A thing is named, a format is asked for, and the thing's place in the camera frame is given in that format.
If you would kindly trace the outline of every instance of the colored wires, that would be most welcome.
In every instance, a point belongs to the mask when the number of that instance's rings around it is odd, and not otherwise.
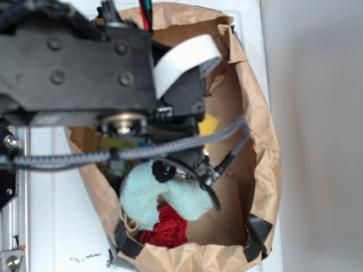
[[[140,13],[142,16],[143,27],[146,31],[153,31],[153,6],[151,0],[139,0]]]

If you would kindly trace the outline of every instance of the black metal bracket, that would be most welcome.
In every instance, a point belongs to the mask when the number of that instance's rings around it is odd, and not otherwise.
[[[6,128],[0,127],[0,154],[9,153],[6,139],[13,139],[14,135]],[[0,171],[0,211],[18,195],[18,181],[16,172]]]

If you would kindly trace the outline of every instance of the black tape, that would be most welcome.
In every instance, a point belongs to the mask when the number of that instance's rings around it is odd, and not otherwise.
[[[120,221],[115,229],[115,241],[118,250],[126,256],[136,259],[143,249],[143,245],[132,240],[128,235],[124,222]]]
[[[266,242],[273,225],[262,218],[251,214],[247,223],[247,228],[250,232],[251,241],[244,253],[247,261],[252,262],[262,252],[264,243]]]

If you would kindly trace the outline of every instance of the yellow object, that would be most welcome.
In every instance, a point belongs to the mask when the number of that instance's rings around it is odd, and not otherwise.
[[[220,121],[216,117],[210,114],[206,114],[204,120],[198,123],[199,135],[205,136],[213,134],[219,124]],[[206,144],[204,146],[204,149],[206,149],[209,152],[210,144]]]

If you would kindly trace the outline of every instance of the white surface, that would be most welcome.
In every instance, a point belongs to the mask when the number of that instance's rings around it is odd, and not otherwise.
[[[99,1],[72,2],[88,17],[96,16],[95,7],[99,5]],[[137,1],[125,0],[125,2],[127,4],[118,4],[118,8],[126,9],[138,4]],[[235,29],[269,102],[259,2],[257,0],[171,2],[198,4],[221,10],[235,17]],[[31,136],[33,154],[69,152],[62,129],[34,129]],[[32,173],[30,214],[31,272],[126,271],[117,267],[106,268],[109,245],[77,170],[53,174]],[[98,253],[101,255],[86,257]],[[262,265],[251,271],[284,271],[279,224],[276,228],[272,254]]]
[[[362,271],[363,1],[261,6],[285,271]]]

